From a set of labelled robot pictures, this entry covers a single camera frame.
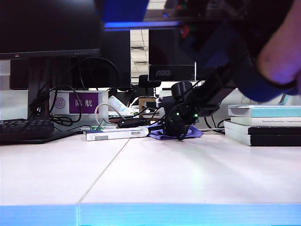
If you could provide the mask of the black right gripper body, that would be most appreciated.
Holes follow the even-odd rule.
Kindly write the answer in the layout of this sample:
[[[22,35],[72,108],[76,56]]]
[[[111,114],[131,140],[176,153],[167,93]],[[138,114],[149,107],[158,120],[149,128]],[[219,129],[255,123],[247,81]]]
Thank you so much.
[[[190,102],[175,103],[172,98],[164,99],[164,128],[183,129],[198,120],[200,107]]]

